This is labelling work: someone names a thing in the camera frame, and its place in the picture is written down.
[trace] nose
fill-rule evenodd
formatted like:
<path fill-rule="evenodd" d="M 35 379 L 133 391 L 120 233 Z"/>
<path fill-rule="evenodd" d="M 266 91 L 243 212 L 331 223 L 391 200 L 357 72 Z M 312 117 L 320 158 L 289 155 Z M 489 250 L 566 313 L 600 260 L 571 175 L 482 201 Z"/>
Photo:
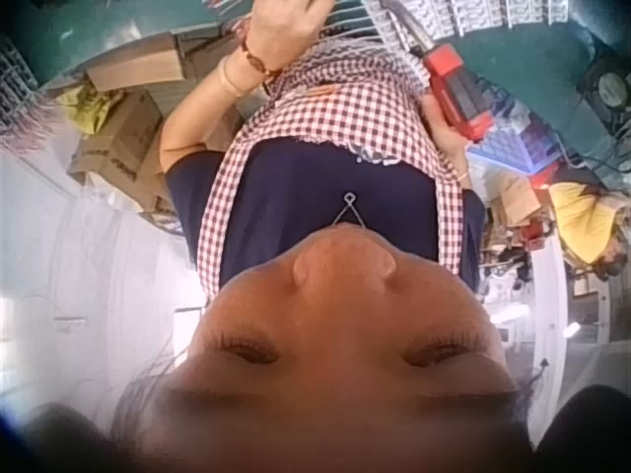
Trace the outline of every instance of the nose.
<path fill-rule="evenodd" d="M 348 278 L 363 286 L 383 286 L 396 262 L 387 243 L 369 231 L 338 226 L 321 231 L 296 257 L 294 278 L 301 285 L 344 284 Z"/>

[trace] eyebrow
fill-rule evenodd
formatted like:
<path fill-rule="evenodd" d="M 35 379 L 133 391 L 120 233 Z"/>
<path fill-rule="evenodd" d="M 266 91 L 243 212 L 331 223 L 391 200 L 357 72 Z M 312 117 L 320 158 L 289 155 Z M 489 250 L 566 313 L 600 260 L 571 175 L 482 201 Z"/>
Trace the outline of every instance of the eyebrow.
<path fill-rule="evenodd" d="M 414 396 L 419 411 L 463 410 L 484 413 L 512 413 L 520 399 L 518 391 L 449 394 L 445 396 Z"/>
<path fill-rule="evenodd" d="M 164 388 L 156 396 L 156 407 L 164 412 L 237 409 L 256 404 L 257 395 L 244 393 L 219 393 L 214 391 L 189 391 Z"/>

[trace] checkered scarf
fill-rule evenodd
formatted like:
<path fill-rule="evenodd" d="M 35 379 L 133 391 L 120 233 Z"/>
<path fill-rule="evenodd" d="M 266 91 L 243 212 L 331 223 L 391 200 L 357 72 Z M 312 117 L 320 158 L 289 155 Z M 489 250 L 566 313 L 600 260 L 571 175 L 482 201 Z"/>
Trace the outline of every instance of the checkered scarf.
<path fill-rule="evenodd" d="M 279 137 L 330 142 L 355 153 L 403 161 L 436 183 L 439 263 L 458 273 L 463 227 L 456 173 L 436 150 L 419 115 L 423 86 L 404 61 L 368 43 L 326 40 L 313 46 L 271 85 L 267 105 L 237 134 L 213 182 L 197 251 L 202 287 L 212 301 L 226 230 L 245 163 L 256 143 Z M 314 94 L 322 84 L 331 93 Z"/>

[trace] forehead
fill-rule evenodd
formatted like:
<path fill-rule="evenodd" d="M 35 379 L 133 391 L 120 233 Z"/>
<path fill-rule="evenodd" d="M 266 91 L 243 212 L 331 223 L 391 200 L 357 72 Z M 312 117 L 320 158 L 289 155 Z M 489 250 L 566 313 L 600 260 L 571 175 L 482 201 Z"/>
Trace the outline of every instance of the forehead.
<path fill-rule="evenodd" d="M 209 420 L 188 430 L 198 435 L 161 429 L 169 438 L 152 449 L 174 451 L 207 471 L 447 472 L 466 471 L 461 468 L 495 450 L 502 437 L 498 423 L 458 427 L 445 418 L 354 414 L 282 425 L 248 415 Z"/>

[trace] bracelet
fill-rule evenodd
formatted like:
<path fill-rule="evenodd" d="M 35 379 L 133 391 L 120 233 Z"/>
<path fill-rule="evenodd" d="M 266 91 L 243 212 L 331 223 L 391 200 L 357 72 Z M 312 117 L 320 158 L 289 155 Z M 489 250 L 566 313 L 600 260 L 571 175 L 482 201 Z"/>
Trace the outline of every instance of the bracelet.
<path fill-rule="evenodd" d="M 223 88 L 235 96 L 236 98 L 243 97 L 246 94 L 246 91 L 242 91 L 235 84 L 232 83 L 230 79 L 228 79 L 228 74 L 226 74 L 226 61 L 228 61 L 229 56 L 224 56 L 219 61 L 217 65 L 217 72 L 219 73 L 219 82 Z"/>
<path fill-rule="evenodd" d="M 278 69 L 276 71 L 270 71 L 269 69 L 267 69 L 265 67 L 265 63 L 262 61 L 260 57 L 256 57 L 251 52 L 249 52 L 249 49 L 247 48 L 247 44 L 245 44 L 245 40 L 246 38 L 244 38 L 244 40 L 241 41 L 241 49 L 245 53 L 245 59 L 247 59 L 247 62 L 249 62 L 249 64 L 256 70 L 256 72 L 260 72 L 268 79 L 271 77 L 278 76 L 281 73 L 281 70 Z"/>

